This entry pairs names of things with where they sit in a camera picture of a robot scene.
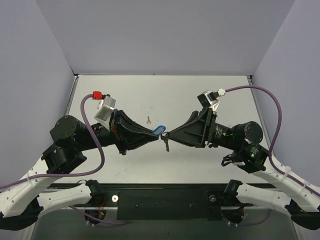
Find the silver key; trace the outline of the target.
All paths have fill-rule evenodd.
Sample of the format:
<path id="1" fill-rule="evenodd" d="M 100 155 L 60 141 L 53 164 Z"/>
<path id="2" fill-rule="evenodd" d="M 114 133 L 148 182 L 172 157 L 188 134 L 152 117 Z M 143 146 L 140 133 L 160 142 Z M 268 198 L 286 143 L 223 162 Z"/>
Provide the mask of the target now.
<path id="1" fill-rule="evenodd" d="M 152 123 L 149 116 L 147 117 L 146 123 L 147 123 L 148 125 Z"/>

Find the black head key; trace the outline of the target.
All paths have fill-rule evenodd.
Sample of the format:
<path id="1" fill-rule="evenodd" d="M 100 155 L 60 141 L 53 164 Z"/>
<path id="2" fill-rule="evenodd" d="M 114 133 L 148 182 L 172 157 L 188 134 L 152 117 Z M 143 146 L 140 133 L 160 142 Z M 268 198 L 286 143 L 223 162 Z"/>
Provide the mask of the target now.
<path id="1" fill-rule="evenodd" d="M 169 132 L 162 133 L 160 138 L 163 140 L 163 142 L 165 144 L 166 151 L 169 152 L 170 151 L 170 147 L 169 147 L 170 134 L 169 134 Z"/>

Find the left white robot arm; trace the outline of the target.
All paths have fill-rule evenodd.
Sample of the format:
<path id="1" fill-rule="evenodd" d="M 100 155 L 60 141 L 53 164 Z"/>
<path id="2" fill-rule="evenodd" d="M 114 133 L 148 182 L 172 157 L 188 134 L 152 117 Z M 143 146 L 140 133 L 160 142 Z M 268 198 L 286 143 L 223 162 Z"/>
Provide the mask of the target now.
<path id="1" fill-rule="evenodd" d="M 70 206 L 89 204 L 103 207 L 107 202 L 97 180 L 54 193 L 45 193 L 51 184 L 64 177 L 75 177 L 75 169 L 86 161 L 84 151 L 114 145 L 120 154 L 157 141 L 159 134 L 132 121 L 123 111 L 111 114 L 111 127 L 90 124 L 83 116 L 61 117 L 50 131 L 53 144 L 36 164 L 18 181 L 2 187 L 0 227 L 18 231 L 34 224 L 40 217 Z"/>

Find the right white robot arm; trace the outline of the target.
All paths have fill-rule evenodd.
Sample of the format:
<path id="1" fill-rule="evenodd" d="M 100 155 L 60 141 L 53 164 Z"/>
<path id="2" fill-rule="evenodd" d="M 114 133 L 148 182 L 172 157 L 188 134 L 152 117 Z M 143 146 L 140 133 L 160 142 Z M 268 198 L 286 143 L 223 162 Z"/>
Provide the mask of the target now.
<path id="1" fill-rule="evenodd" d="M 217 123 L 216 118 L 216 112 L 210 107 L 194 111 L 186 123 L 162 134 L 161 139 L 188 147 L 223 147 L 231 150 L 232 153 L 222 159 L 222 166 L 233 164 L 267 181 L 277 190 L 230 180 L 223 192 L 226 203 L 234 205 L 240 202 L 269 208 L 289 216 L 294 223 L 305 229 L 318 230 L 320 197 L 312 192 L 316 187 L 269 155 L 269 151 L 260 144 L 263 139 L 261 126 L 249 121 L 229 128 Z"/>

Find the blue key tag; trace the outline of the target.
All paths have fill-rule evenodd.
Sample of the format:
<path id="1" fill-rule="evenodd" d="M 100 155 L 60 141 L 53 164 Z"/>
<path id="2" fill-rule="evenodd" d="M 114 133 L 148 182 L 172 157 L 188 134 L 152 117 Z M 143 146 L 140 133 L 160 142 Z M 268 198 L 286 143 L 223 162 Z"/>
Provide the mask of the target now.
<path id="1" fill-rule="evenodd" d="M 164 125 L 159 125 L 158 127 L 156 127 L 153 131 L 152 134 L 160 136 L 161 134 L 163 134 L 166 131 L 166 127 Z"/>

